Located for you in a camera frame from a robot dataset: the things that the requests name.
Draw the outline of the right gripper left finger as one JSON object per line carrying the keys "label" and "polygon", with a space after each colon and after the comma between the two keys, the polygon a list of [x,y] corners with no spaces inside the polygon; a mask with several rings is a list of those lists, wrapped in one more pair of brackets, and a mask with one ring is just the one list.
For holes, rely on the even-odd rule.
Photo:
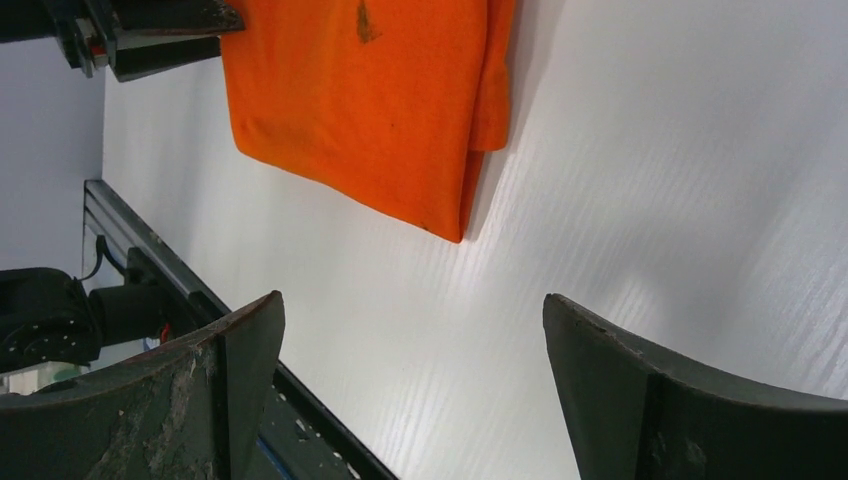
{"label": "right gripper left finger", "polygon": [[244,479],[285,329],[273,291],[163,346],[1,398],[5,479]]}

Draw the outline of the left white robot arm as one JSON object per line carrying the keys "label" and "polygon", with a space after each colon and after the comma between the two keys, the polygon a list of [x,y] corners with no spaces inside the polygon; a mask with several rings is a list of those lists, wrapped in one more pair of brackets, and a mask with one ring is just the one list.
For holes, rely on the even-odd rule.
{"label": "left white robot arm", "polygon": [[[226,1],[4,1],[1,41],[56,39],[73,69],[87,77],[108,66],[121,82],[219,56],[222,35],[244,30]],[[53,268],[1,273],[1,370],[45,362],[87,365],[106,346],[168,331],[179,313],[156,279],[120,265],[104,236],[96,261],[124,284],[86,291]]]}

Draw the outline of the orange t-shirt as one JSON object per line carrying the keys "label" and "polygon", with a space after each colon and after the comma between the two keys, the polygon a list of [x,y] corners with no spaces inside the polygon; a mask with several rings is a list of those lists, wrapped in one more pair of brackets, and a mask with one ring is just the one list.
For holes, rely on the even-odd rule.
{"label": "orange t-shirt", "polygon": [[511,1],[238,1],[222,38],[238,150],[460,242],[505,147]]}

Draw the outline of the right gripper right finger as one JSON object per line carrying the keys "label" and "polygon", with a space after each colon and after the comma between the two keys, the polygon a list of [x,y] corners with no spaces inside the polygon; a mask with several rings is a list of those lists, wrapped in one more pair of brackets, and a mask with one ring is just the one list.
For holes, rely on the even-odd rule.
{"label": "right gripper right finger", "polygon": [[847,404],[705,365],[572,300],[547,352],[584,479],[843,479]]}

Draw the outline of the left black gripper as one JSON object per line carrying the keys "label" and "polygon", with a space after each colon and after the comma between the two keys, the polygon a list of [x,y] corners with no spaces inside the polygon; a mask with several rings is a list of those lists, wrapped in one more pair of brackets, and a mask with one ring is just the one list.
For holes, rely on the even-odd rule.
{"label": "left black gripper", "polygon": [[220,56],[218,37],[119,50],[116,23],[144,35],[222,35],[243,31],[238,11],[221,0],[1,0],[1,42],[53,38],[73,69],[91,78],[110,67],[119,82]]}

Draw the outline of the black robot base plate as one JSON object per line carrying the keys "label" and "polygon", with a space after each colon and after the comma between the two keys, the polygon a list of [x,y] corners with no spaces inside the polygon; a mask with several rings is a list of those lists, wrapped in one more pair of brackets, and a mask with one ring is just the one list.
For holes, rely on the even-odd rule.
{"label": "black robot base plate", "polygon": [[[186,311],[177,325],[187,332],[230,309],[188,269],[176,274],[139,247],[127,252],[126,279],[156,282]],[[394,479],[364,445],[286,366],[278,363],[246,473],[248,479]]]}

